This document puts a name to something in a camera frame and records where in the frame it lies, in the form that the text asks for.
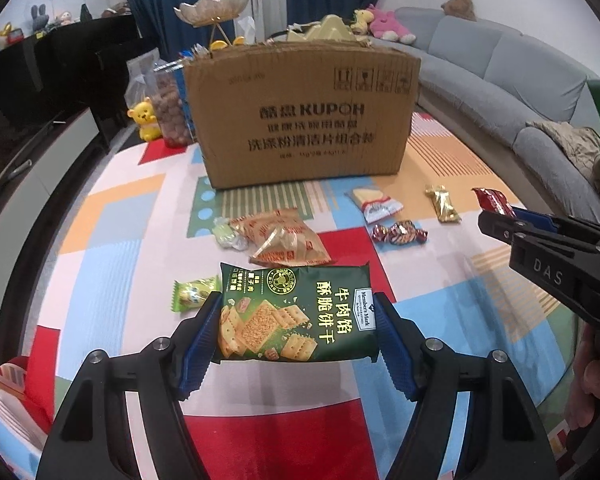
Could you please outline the person's right hand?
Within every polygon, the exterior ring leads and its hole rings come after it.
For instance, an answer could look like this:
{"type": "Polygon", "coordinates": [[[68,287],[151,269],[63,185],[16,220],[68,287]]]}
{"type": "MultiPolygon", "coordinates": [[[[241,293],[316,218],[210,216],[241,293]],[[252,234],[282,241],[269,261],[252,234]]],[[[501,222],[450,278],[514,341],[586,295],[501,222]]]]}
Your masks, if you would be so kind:
{"type": "Polygon", "coordinates": [[[592,422],[595,400],[600,400],[600,360],[594,358],[594,333],[594,328],[585,324],[572,363],[574,377],[565,410],[571,431],[592,422]]]}

